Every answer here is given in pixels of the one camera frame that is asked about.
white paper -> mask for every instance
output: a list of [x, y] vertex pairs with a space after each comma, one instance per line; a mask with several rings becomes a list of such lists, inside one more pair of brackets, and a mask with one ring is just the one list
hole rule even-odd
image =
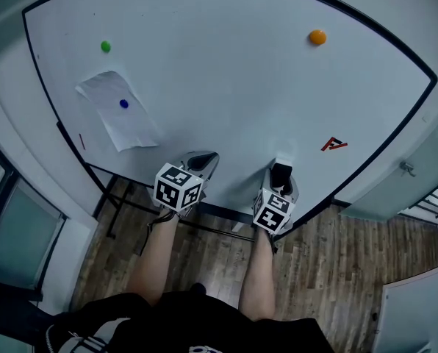
[[[159, 145], [154, 122], [119, 74], [104, 72], [81, 82], [75, 88], [95, 105], [118, 151], [134, 146]], [[120, 106], [121, 99], [129, 103], [128, 108]]]

person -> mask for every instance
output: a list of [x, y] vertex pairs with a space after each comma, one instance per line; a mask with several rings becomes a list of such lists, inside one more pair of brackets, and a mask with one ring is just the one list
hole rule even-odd
[[256, 228], [239, 309], [190, 291], [164, 293], [177, 214], [162, 210], [126, 292], [86, 304], [48, 328], [47, 352], [332, 352], [316, 320], [274, 321], [273, 250]]

black whiteboard border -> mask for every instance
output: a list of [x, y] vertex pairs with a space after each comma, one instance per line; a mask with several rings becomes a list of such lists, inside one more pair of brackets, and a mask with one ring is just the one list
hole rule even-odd
[[[56, 118], [58, 120], [58, 123], [62, 124], [59, 115], [57, 114], [56, 109], [54, 108], [54, 105], [52, 103], [52, 100], [49, 96], [49, 93], [46, 89], [46, 86], [44, 85], [43, 78], [41, 76], [41, 72], [37, 66], [36, 59], [35, 59], [35, 53], [33, 52], [31, 40], [29, 39], [29, 33], [28, 33], [28, 27], [26, 25], [26, 13], [28, 13], [30, 10], [33, 10], [36, 7], [39, 7], [40, 5], [46, 3], [47, 1], [51, 0], [38, 0], [32, 4], [30, 4], [28, 7], [24, 8], [22, 11], [23, 16], [23, 22], [24, 22], [24, 28], [26, 33], [26, 39], [28, 40], [29, 50], [31, 52], [31, 56], [33, 59], [33, 63], [35, 64], [37, 75], [40, 79], [41, 85], [43, 86], [44, 93], [46, 94], [46, 97], [48, 98], [49, 104], [52, 107], [52, 110], [54, 111], [54, 114], [56, 115]], [[364, 24], [368, 28], [372, 29], [374, 32], [382, 36], [384, 39], [389, 41], [393, 46], [395, 46], [399, 51], [404, 53], [418, 68], [421, 69], [421, 71], [428, 76], [430, 79], [430, 82], [426, 89], [423, 91], [422, 95], [418, 99], [418, 101], [414, 104], [413, 108], [410, 109], [409, 113], [406, 115], [406, 117], [402, 120], [402, 122], [399, 123], [399, 125], [394, 129], [394, 131], [389, 135], [389, 137], [376, 149], [376, 151], [369, 156], [369, 158], [364, 161], [356, 171], [354, 171], [340, 186], [338, 186], [334, 191], [332, 191], [324, 200], [322, 200], [319, 204], [317, 204], [315, 207], [313, 207], [309, 212], [304, 214], [302, 217], [300, 217], [294, 224], [292, 229], [288, 230], [282, 235], [277, 236], [278, 239], [283, 238], [285, 235], [292, 232], [294, 229], [297, 229], [302, 224], [305, 224], [308, 220], [311, 218], [314, 218], [317, 214], [322, 212], [324, 209], [330, 206], [334, 196], [339, 193], [344, 187], [346, 187], [353, 179], [355, 179], [358, 175], [360, 175], [363, 170], [366, 169], [366, 167], [369, 166], [369, 164], [374, 161], [377, 156], [380, 155], [380, 153], [385, 150], [388, 145], [393, 142], [395, 137], [402, 131], [402, 129], [408, 124], [408, 122], [413, 118], [415, 113], [420, 109], [423, 102], [426, 100], [430, 92], [433, 90], [434, 86], [438, 82], [437, 75], [429, 68], [426, 63], [421, 60], [421, 58], [415, 54], [402, 40], [400, 40], [397, 36], [392, 34], [389, 30], [387, 30], [385, 27], [374, 21], [369, 16], [365, 15], [363, 12], [360, 12], [359, 10], [353, 8], [352, 6], [346, 4], [345, 2], [341, 0], [318, 0], [324, 4], [327, 4], [330, 7], [333, 7], [334, 9], [339, 10], [342, 13], [345, 13], [346, 15], [349, 15], [350, 17], [354, 18], [355, 20], [359, 21], [361, 24]], [[71, 147], [72, 151], [76, 151], [76, 147], [73, 143], [69, 143], [68, 145]], [[90, 166], [82, 159], [82, 156], [80, 153], [74, 152], [76, 157], [79, 159], [82, 166], [84, 166], [85, 170], [89, 173], [90, 177], [93, 178], [93, 176], [96, 177], [96, 175], [91, 171]], [[238, 221], [243, 218], [243, 215], [246, 215], [245, 213], [239, 213], [231, 211], [232, 214], [237, 214]]]

whiteboard frame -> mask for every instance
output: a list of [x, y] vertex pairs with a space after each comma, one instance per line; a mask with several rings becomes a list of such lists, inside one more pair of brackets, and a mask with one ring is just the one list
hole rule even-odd
[[[46, 89], [46, 86], [44, 85], [43, 78], [41, 76], [40, 69], [37, 66], [37, 62], [35, 59], [35, 53], [33, 52], [31, 40], [29, 39], [29, 33], [28, 33], [28, 27], [26, 25], [26, 13], [28, 13], [30, 10], [33, 10], [36, 7], [39, 7], [40, 5], [51, 1], [51, 0], [38, 0], [34, 2], [33, 4], [30, 4], [28, 7], [24, 8], [22, 11], [23, 16], [23, 22], [24, 22], [24, 28], [26, 33], [26, 39], [28, 40], [29, 50], [31, 52], [31, 56], [33, 59], [33, 63], [35, 64], [37, 75], [40, 79], [41, 85], [43, 86], [44, 93], [46, 94], [46, 97], [48, 98], [49, 104], [52, 107], [52, 110], [54, 111], [54, 114], [56, 115], [56, 118], [58, 120], [57, 126], [61, 131], [62, 136], [67, 141], [67, 144], [81, 163], [81, 165], [84, 167], [88, 175], [92, 178], [92, 180], [96, 183], [96, 185], [100, 188], [101, 192], [104, 195], [107, 195], [106, 188], [102, 185], [102, 183], [99, 181], [98, 177], [93, 172], [92, 167], [99, 168], [98, 166], [91, 165], [87, 162], [85, 162], [81, 156], [81, 154], [77, 151], [75, 145], [73, 144], [72, 140], [70, 139], [67, 131], [65, 131], [65, 127], [63, 126], [60, 117], [54, 108], [54, 105], [51, 101], [51, 97], [49, 96], [49, 93]], [[324, 200], [322, 200], [319, 204], [315, 205], [309, 212], [301, 216], [296, 222], [294, 222], [292, 229], [287, 230], [282, 235], [276, 236], [276, 238], [281, 239], [285, 235], [289, 234], [293, 230], [297, 229], [299, 226], [305, 224], [308, 220], [311, 218], [314, 218], [317, 214], [322, 212], [324, 209], [326, 209], [334, 200], [334, 196], [339, 193], [344, 187], [346, 187], [353, 179], [355, 179], [360, 173], [363, 172], [363, 170], [366, 169], [366, 167], [369, 166], [369, 164], [374, 161], [374, 159], [377, 158], [377, 156], [380, 155], [380, 153], [385, 150], [386, 147], [395, 139], [395, 137], [402, 131], [402, 129], [408, 124], [408, 122], [413, 118], [415, 113], [420, 109], [423, 102], [426, 100], [430, 92], [433, 90], [434, 86], [438, 82], [437, 75], [428, 67], [428, 65], [417, 55], [415, 52], [413, 52], [402, 40], [400, 40], [397, 36], [392, 34], [389, 30], [387, 30], [385, 27], [374, 21], [369, 16], [365, 15], [363, 12], [360, 12], [356, 8], [353, 8], [352, 6], [346, 4], [345, 2], [341, 0], [317, 0], [320, 1], [330, 7], [333, 7], [336, 10], [339, 10], [342, 13], [345, 13], [346, 15], [352, 17], [353, 19], [357, 20], [359, 23], [365, 25], [369, 29], [373, 30], [376, 34], [382, 36], [385, 40], [387, 40], [389, 43], [391, 43], [395, 48], [397, 48], [399, 51], [401, 51], [403, 54], [405, 54], [429, 79], [430, 82], [426, 89], [423, 91], [420, 98], [414, 103], [413, 108], [410, 109], [409, 113], [405, 116], [405, 118], [399, 123], [399, 125], [392, 131], [392, 133], [389, 135], [389, 137], [374, 151], [372, 155], [368, 157], [367, 160], [365, 160], [356, 171], [354, 171], [340, 186], [338, 186], [335, 190], [333, 190]], [[113, 174], [113, 172], [108, 171], [103, 168], [99, 168], [102, 171], [106, 171], [108, 173]], [[124, 176], [120, 174], [116, 174], [120, 177], [125, 178]], [[150, 185], [145, 185], [142, 182], [135, 181], [133, 179], [129, 179], [132, 182], [135, 182], [140, 185], [144, 185], [146, 187], [151, 188]], [[211, 204], [204, 203], [205, 207], [207, 207], [208, 213], [213, 215], [218, 215], [219, 217], [229, 218], [233, 219], [235, 221], [240, 222], [251, 222], [251, 216], [246, 215], [245, 213], [239, 213], [233, 210], [227, 210], [227, 213], [224, 213], [224, 209], [222, 207], [216, 207]]]

white cube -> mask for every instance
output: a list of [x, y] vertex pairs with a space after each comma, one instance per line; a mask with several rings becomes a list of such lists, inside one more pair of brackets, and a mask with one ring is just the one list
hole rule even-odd
[[166, 163], [155, 176], [154, 200], [179, 212], [199, 202], [203, 180]]
[[254, 204], [254, 224], [276, 234], [290, 219], [294, 204], [262, 188]]

